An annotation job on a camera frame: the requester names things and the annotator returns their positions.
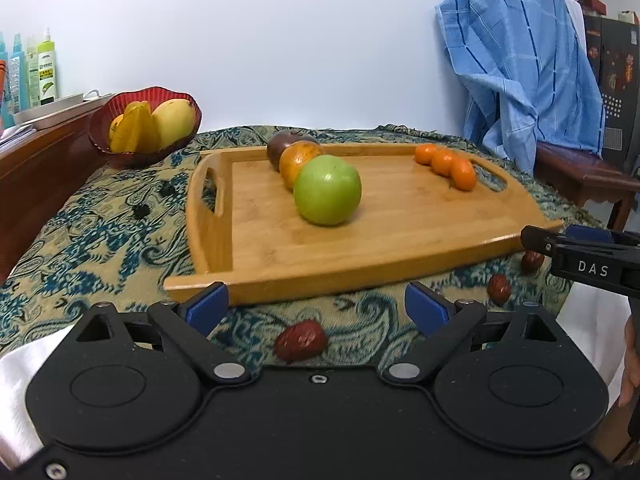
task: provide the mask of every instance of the human hand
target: human hand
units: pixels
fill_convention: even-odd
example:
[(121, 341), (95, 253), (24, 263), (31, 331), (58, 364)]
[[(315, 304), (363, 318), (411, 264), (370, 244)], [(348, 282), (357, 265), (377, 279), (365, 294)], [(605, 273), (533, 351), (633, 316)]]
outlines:
[(640, 357), (636, 352), (636, 330), (631, 316), (625, 325), (625, 371), (622, 373), (622, 387), (620, 388), (620, 407), (628, 404), (633, 399), (634, 392), (640, 386)]

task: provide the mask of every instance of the blue bottle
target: blue bottle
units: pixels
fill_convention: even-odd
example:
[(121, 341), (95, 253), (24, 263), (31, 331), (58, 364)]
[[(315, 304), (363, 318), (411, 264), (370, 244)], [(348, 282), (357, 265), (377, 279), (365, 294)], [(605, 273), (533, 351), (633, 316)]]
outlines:
[(2, 117), (2, 128), (14, 126), (14, 102), (11, 99), (11, 90), (9, 90), (9, 53), (6, 51), (4, 44), (4, 36), (0, 32), (0, 59), (4, 61), (4, 91), (0, 96), (0, 117)]
[(14, 36), (14, 53), (9, 58), (9, 88), (14, 100), (14, 114), (29, 108), (27, 56), (22, 49), (20, 32)]

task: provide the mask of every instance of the blue plaid cloth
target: blue plaid cloth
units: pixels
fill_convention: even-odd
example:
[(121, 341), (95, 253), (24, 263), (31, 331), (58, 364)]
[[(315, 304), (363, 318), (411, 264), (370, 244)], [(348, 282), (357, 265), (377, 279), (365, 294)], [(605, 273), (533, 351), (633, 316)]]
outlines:
[(536, 140), (600, 155), (602, 96), (564, 0), (445, 0), (436, 13), (470, 93), (465, 139), (527, 173)]

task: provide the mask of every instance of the red glass bowl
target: red glass bowl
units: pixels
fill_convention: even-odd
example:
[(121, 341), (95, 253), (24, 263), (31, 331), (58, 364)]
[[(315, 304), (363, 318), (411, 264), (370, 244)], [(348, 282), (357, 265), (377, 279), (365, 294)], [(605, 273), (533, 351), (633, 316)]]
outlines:
[[(151, 111), (153, 111), (158, 108), (161, 103), (164, 103), (169, 99), (187, 99), (187, 101), (195, 108), (196, 122), (193, 125), (193, 131), (189, 135), (178, 139), (173, 144), (169, 144), (166, 148), (153, 153), (113, 153), (109, 149), (109, 127), (111, 126), (111, 121), (121, 113), (124, 113), (124, 108), (126, 108), (130, 102), (149, 101)], [(119, 170), (146, 168), (156, 162), (160, 162), (171, 152), (181, 150), (189, 144), (191, 139), (193, 139), (197, 133), (201, 120), (202, 111), (195, 99), (189, 94), (181, 94), (180, 92), (172, 92), (166, 88), (153, 86), (151, 88), (145, 88), (144, 90), (138, 90), (137, 92), (123, 92), (121, 94), (114, 95), (107, 104), (92, 115), (91, 121), (89, 122), (89, 139), (92, 144), (106, 157), (107, 163), (112, 168), (117, 168)]]

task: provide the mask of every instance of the patterned tablecloth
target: patterned tablecloth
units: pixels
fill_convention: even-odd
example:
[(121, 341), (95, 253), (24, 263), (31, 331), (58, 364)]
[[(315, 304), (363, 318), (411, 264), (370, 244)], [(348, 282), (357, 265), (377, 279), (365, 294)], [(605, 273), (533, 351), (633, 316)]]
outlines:
[[(96, 171), (47, 222), (0, 287), (0, 355), (67, 326), (96, 301), (113, 301), (119, 310), (132, 312), (167, 298), (163, 280), (171, 274), (193, 272), (184, 200), (200, 150), (264, 145), (281, 129), (247, 126), (206, 132), (146, 170), (104, 167)], [(479, 153), (459, 137), (404, 126), (308, 132), (320, 142), (440, 142)], [(549, 218), (596, 225), (587, 213), (510, 163), (492, 161), (519, 179)], [(449, 300), (464, 296), (491, 305), (486, 285), (492, 274), (501, 272), (513, 287), (504, 308), (512, 310), (521, 301), (536, 300), (558, 313), (570, 284), (548, 273), (549, 261), (535, 275), (522, 276), (521, 256), (513, 254), (421, 281)], [(405, 285), (234, 309), (212, 339), (255, 367), (277, 362), (272, 345), (284, 327), (316, 319), (330, 343), (309, 364), (357, 365), (372, 359), (388, 363), (403, 354), (417, 336), (404, 312)]]

